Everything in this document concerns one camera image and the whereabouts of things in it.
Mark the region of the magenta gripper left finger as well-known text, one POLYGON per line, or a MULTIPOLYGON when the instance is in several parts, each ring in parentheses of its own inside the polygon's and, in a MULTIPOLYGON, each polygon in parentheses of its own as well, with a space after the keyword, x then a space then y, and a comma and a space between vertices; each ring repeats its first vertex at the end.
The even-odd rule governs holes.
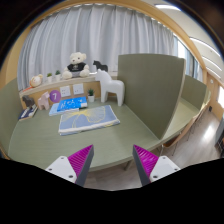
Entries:
POLYGON ((83 187, 93 156, 94 146, 89 145, 69 157, 58 157, 46 171, 83 187))

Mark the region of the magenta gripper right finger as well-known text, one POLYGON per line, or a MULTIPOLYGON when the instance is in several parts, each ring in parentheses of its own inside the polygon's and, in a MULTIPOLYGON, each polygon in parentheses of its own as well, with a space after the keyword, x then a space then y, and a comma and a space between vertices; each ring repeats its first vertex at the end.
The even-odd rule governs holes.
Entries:
POLYGON ((133 146, 133 157, 143 186, 180 170, 167 156, 158 157, 137 145, 133 146))

